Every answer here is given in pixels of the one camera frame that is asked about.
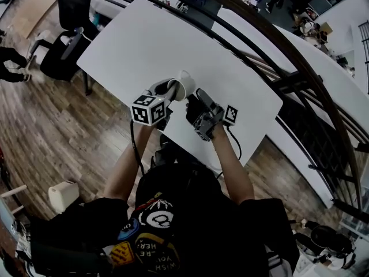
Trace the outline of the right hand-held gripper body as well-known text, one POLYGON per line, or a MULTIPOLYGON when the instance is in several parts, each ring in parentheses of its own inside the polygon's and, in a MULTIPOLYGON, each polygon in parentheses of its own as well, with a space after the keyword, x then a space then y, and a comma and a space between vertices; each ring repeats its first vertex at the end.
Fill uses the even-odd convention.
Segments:
POLYGON ((195 95, 190 95, 187 100, 186 119, 203 141, 211 141, 214 138, 213 131, 219 123, 224 125, 231 137, 237 141, 230 127, 236 124, 238 109, 230 105, 224 109, 215 102, 214 110, 208 110, 195 95))

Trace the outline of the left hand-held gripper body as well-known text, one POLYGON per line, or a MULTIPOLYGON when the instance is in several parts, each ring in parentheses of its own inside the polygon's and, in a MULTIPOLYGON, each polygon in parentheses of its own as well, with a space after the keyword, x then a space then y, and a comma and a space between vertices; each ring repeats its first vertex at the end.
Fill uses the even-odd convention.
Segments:
POLYGON ((170 120, 172 110, 171 103, 165 100, 166 94, 150 94, 144 91, 131 105, 131 117, 133 122, 150 127, 156 127, 164 131, 170 120))

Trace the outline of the white cup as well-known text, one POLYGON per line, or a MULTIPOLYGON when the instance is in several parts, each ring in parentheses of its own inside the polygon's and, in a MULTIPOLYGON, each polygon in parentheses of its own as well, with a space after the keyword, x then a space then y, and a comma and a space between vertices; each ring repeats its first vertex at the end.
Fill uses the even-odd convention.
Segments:
POLYGON ((195 91, 195 81, 185 70, 181 70, 170 82, 177 85, 178 90, 175 101, 183 101, 195 91))

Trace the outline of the person's left forearm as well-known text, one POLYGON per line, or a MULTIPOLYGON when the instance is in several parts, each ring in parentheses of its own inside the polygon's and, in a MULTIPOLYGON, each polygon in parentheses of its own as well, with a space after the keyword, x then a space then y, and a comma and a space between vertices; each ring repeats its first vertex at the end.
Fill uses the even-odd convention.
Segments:
POLYGON ((105 198, 124 201, 129 199, 153 127, 135 123, 133 130, 135 147, 129 144, 115 163, 104 188, 105 198))

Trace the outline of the person's right forearm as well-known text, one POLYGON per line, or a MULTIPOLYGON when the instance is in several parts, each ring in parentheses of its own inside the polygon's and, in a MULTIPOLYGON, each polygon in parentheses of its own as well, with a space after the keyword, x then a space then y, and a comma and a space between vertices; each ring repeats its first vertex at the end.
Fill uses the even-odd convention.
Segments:
POLYGON ((230 199, 238 205, 245 200, 255 199, 253 185, 221 123, 214 127, 212 143, 220 161, 230 199))

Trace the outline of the person's black printed shirt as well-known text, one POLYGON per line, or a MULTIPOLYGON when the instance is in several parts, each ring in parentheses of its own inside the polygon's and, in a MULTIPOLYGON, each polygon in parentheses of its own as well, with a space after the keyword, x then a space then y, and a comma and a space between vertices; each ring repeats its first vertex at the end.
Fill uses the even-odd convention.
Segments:
POLYGON ((279 199, 234 203, 212 171, 167 164, 140 180, 135 209, 99 198, 31 222, 31 260, 49 277, 269 277, 299 259, 279 199))

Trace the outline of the white rectangular table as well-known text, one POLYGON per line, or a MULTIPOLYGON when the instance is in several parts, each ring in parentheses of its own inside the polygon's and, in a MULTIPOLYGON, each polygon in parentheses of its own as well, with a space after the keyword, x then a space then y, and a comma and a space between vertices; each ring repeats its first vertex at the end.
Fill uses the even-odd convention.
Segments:
MULTIPOLYGON (((133 0, 105 0, 120 7, 133 0)), ((251 24, 268 43, 274 45, 295 67, 288 72, 249 36, 235 26, 191 0, 178 0, 212 19, 251 48, 265 63, 258 66, 251 57, 200 21, 181 13, 160 0, 147 0, 164 8, 216 39, 252 68, 283 101, 277 122, 300 148, 332 195, 333 204, 346 214, 369 224, 369 197, 362 192, 355 151, 369 154, 369 134, 338 104, 327 90, 326 81, 308 63, 307 58, 267 19, 240 0, 214 0, 240 15, 241 21, 251 24), (350 141, 359 140, 355 148, 350 141)))

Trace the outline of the black office chair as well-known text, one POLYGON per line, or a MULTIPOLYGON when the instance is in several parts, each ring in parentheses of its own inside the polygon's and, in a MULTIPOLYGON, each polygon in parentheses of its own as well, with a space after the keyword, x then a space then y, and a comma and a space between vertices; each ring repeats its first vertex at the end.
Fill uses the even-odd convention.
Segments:
POLYGON ((57 0, 59 23, 65 30, 54 42, 37 40, 35 47, 47 49, 40 70, 54 80, 70 82, 81 69, 77 61, 98 35, 89 18, 91 0, 57 0))

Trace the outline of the beige plastic bin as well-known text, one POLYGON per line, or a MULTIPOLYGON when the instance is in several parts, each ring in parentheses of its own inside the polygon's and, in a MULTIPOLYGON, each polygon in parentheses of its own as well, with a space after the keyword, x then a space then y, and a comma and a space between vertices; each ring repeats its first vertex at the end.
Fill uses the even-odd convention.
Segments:
POLYGON ((63 181, 48 189, 50 204, 58 214, 65 212, 79 196, 78 184, 73 181, 63 181))

